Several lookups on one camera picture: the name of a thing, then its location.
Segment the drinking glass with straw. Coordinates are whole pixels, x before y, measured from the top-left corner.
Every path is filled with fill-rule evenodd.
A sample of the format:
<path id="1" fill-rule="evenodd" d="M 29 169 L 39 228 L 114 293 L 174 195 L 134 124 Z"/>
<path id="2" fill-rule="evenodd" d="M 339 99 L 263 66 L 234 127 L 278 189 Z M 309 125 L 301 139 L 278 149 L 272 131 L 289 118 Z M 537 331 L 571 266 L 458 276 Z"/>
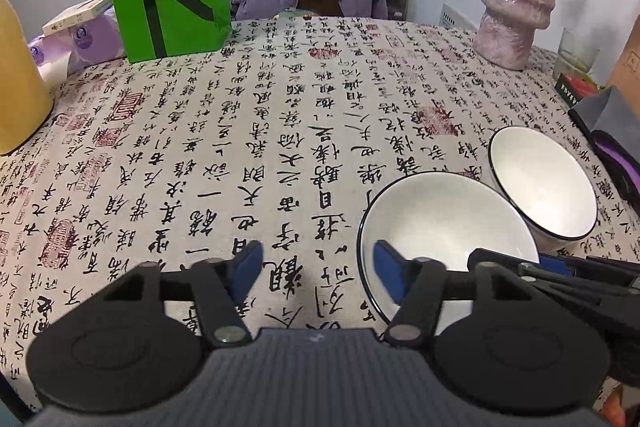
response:
<path id="1" fill-rule="evenodd" d="M 575 31 L 564 28 L 552 77 L 559 80 L 562 75 L 570 77 L 585 76 L 590 73 L 600 49 L 590 41 L 579 37 Z"/>

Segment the yellow thermos jug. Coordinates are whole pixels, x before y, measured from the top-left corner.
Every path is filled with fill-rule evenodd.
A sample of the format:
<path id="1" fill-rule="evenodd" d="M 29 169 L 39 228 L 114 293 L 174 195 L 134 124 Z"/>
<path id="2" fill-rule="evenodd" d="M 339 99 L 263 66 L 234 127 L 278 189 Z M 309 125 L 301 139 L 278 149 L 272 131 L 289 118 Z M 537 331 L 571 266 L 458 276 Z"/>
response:
<path id="1" fill-rule="evenodd" d="M 0 0 L 0 153 L 11 154 L 49 117 L 53 98 L 32 60 L 20 20 Z"/>

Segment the red small box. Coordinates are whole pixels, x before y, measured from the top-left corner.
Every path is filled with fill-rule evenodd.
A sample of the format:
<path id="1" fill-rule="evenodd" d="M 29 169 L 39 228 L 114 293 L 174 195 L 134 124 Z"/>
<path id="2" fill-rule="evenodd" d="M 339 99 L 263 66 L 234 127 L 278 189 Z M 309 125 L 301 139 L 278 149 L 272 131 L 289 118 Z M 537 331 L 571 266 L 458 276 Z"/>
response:
<path id="1" fill-rule="evenodd" d="M 590 96 L 597 95 L 601 91 L 591 80 L 567 74 L 559 75 L 554 89 L 568 107 L 574 107 L 584 98 L 590 98 Z"/>

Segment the grey purple cloth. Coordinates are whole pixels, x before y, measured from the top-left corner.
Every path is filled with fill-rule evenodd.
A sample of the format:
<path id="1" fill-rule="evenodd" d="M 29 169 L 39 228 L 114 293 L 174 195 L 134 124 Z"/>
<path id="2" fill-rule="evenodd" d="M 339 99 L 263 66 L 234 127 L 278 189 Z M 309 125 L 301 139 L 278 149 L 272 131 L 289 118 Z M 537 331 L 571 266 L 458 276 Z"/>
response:
<path id="1" fill-rule="evenodd" d="M 616 87 L 583 98 L 568 116 L 601 159 L 614 185 L 639 211 L 639 119 Z"/>

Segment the pink laptop case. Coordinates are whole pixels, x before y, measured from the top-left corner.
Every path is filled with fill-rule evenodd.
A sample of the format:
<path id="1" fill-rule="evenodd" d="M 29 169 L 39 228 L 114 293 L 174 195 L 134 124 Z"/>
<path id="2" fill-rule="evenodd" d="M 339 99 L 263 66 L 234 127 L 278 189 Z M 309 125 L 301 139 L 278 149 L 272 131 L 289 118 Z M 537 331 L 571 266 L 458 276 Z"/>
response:
<path id="1" fill-rule="evenodd" d="M 606 85 L 620 90 L 630 108 L 640 116 L 640 16 L 634 22 L 623 52 Z"/>

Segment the white black-rimmed bowl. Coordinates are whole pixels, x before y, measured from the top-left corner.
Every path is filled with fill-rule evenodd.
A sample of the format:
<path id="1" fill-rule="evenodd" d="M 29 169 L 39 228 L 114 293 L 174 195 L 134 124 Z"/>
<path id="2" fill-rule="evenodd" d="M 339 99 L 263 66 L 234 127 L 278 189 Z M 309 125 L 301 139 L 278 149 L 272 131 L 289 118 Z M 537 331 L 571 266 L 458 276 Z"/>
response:
<path id="1" fill-rule="evenodd" d="M 575 157 L 547 135 L 504 127 L 489 140 L 492 182 L 547 254 L 588 237 L 597 223 L 592 184 Z"/>
<path id="2" fill-rule="evenodd" d="M 435 259 L 452 271 L 464 271 L 476 248 L 539 260 L 525 221 L 493 188 L 448 172 L 424 172 L 396 180 L 372 199 L 357 236 L 363 287 L 385 322 L 399 306 L 375 273 L 374 244 L 380 239 L 407 259 Z"/>

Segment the white flat box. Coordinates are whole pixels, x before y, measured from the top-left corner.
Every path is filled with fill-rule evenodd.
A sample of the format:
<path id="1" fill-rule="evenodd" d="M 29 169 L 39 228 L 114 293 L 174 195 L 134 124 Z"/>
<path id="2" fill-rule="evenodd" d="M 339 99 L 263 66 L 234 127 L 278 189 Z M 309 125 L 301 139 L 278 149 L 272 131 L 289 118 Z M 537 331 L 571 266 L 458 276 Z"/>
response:
<path id="1" fill-rule="evenodd" d="M 103 14 L 113 5 L 113 0 L 87 0 L 65 9 L 42 26 L 44 36 L 54 35 Z"/>

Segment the calligraphy print tablecloth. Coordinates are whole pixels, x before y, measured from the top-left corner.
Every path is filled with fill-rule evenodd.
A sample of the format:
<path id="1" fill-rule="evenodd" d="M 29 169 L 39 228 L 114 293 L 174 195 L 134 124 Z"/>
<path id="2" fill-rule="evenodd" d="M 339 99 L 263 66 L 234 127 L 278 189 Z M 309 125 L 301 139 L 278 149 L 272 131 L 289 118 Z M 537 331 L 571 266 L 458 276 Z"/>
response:
<path id="1" fill-rule="evenodd" d="M 1 161 L 1 372 L 32 410 L 29 345 L 143 261 L 174 271 L 264 244 L 240 312 L 252 329 L 368 326 L 357 229 L 382 188 L 422 171 L 488 182 L 517 124 L 563 145 L 598 201 L 578 256 L 637 260 L 639 219 L 572 123 L 536 49 L 488 63 L 472 32 L 364 18 L 234 26 L 216 53 L 85 70 Z"/>

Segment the purple tissue pack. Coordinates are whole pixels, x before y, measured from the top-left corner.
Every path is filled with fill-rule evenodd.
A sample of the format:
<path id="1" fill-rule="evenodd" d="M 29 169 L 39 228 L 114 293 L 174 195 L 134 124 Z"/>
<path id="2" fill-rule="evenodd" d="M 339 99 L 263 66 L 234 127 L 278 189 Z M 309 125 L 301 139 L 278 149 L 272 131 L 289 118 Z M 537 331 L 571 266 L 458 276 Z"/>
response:
<path id="1" fill-rule="evenodd" d="M 54 35 L 39 36 L 28 47 L 50 92 L 90 66 L 125 56 L 113 9 Z"/>

